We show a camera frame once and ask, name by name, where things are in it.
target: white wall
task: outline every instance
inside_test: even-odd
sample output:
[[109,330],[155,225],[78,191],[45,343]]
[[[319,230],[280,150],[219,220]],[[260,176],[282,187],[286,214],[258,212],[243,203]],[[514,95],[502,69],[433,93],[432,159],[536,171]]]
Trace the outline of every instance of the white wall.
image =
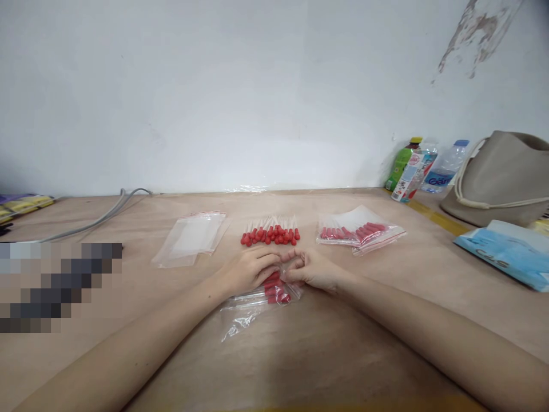
[[377,186],[411,136],[547,139],[544,0],[437,69],[513,2],[0,0],[0,191]]

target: blue plastic package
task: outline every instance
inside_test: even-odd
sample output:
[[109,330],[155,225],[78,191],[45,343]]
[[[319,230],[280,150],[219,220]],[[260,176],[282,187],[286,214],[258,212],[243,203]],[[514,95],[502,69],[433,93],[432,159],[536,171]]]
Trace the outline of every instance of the blue plastic package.
[[549,237],[493,220],[455,244],[539,292],[549,292]]

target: gray cable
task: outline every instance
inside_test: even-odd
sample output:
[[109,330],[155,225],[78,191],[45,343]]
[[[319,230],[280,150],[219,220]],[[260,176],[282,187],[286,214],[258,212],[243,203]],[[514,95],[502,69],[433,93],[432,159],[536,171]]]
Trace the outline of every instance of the gray cable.
[[85,225],[81,228],[78,228],[78,229],[72,229],[72,230],[69,230],[67,232],[60,233],[59,235],[53,235],[53,236],[46,237],[45,239],[39,240],[38,243],[44,243],[44,242],[47,242],[47,241],[52,241],[52,240],[55,240],[55,239],[60,239],[62,237],[67,237],[67,236],[70,236],[70,235],[74,235],[76,233],[80,233],[80,232],[86,231],[88,229],[91,229],[91,228],[93,228],[97,225],[100,225],[103,222],[106,222],[111,217],[116,216],[119,213],[119,211],[124,207],[124,205],[130,200],[130,198],[138,191],[145,191],[148,194],[152,195],[151,191],[149,191],[147,189],[143,189],[143,188],[138,188],[138,189],[135,189],[134,191],[132,191],[127,197],[125,197],[126,191],[124,189],[120,189],[120,197],[118,198],[118,201],[114,204],[113,207],[111,207],[109,209],[108,212],[106,212],[103,216],[101,216],[96,221],[94,221],[94,222],[92,222],[88,225]]

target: beige handbag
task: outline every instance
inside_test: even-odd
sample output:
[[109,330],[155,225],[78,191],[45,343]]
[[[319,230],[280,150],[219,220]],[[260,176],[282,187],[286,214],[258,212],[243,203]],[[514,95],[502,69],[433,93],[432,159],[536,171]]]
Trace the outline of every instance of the beige handbag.
[[496,130],[463,163],[440,207],[485,227],[492,219],[526,227],[549,205],[549,143],[525,133]]

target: bag of red droppers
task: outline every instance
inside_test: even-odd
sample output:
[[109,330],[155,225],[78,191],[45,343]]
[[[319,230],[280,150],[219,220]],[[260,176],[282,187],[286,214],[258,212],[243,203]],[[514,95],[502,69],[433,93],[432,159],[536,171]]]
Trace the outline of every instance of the bag of red droppers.
[[248,247],[257,243],[295,246],[300,239],[295,217],[268,216],[251,221],[242,234],[240,244]]
[[353,254],[361,256],[405,234],[402,227],[383,220],[366,206],[360,205],[347,213],[321,215],[316,243],[353,246]]
[[283,282],[280,279],[282,273],[284,269],[280,267],[261,286],[225,301],[220,309],[223,323],[222,342],[248,328],[260,313],[299,300],[302,289],[293,283]]

